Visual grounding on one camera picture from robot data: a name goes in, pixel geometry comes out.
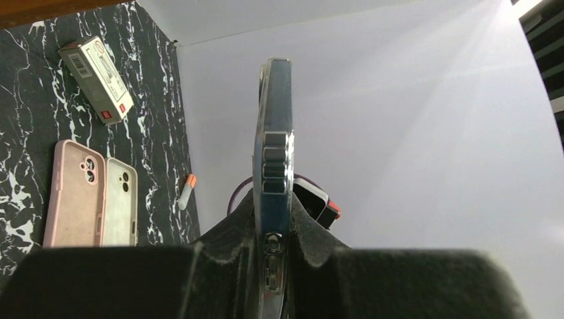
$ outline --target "red clip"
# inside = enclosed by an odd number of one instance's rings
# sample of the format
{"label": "red clip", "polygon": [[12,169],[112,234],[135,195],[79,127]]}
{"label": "red clip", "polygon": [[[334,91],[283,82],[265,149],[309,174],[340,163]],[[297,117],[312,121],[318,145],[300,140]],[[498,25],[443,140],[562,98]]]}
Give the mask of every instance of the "red clip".
{"label": "red clip", "polygon": [[339,217],[341,217],[341,209],[339,208],[339,206],[337,206],[332,201],[329,201],[329,207],[337,211],[337,217],[335,217],[335,220],[339,219]]}

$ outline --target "black marble surface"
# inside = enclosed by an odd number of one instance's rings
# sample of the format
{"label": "black marble surface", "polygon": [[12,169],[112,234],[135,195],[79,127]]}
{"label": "black marble surface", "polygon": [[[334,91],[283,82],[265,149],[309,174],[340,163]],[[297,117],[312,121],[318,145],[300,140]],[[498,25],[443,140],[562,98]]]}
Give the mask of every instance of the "black marble surface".
{"label": "black marble surface", "polygon": [[[117,125],[96,117],[57,52],[89,35],[104,39],[135,102]],[[176,50],[137,3],[0,30],[0,110],[0,288],[41,248],[59,140],[136,168],[139,245],[199,237],[194,193],[187,211],[176,205],[190,172]]]}

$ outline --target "clear phone case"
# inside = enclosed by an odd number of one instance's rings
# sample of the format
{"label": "clear phone case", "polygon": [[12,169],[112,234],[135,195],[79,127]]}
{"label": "clear phone case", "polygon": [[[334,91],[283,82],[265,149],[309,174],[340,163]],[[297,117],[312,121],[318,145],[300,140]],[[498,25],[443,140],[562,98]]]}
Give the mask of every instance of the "clear phone case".
{"label": "clear phone case", "polygon": [[106,160],[106,215],[102,246],[137,243],[137,172],[115,158]]}

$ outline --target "barcode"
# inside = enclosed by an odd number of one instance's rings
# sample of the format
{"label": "barcode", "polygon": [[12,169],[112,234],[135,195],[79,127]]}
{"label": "barcode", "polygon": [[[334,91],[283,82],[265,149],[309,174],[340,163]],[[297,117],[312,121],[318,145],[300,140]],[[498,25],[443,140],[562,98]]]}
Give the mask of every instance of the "barcode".
{"label": "barcode", "polygon": [[81,77],[88,78],[92,76],[92,73],[90,73],[88,67],[84,64],[84,61],[80,56],[80,54],[78,53],[69,54],[69,58],[74,64],[74,67],[76,68],[76,70],[78,71]]}

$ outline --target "black foam holder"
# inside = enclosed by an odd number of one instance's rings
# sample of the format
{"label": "black foam holder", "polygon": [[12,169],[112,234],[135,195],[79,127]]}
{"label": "black foam holder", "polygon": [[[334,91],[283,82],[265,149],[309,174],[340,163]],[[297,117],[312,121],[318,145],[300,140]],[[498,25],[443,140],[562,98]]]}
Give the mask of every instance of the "black foam holder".
{"label": "black foam holder", "polygon": [[[355,250],[293,199],[284,318],[529,318],[484,253]],[[252,192],[187,247],[44,249],[0,296],[0,318],[256,318]]]}

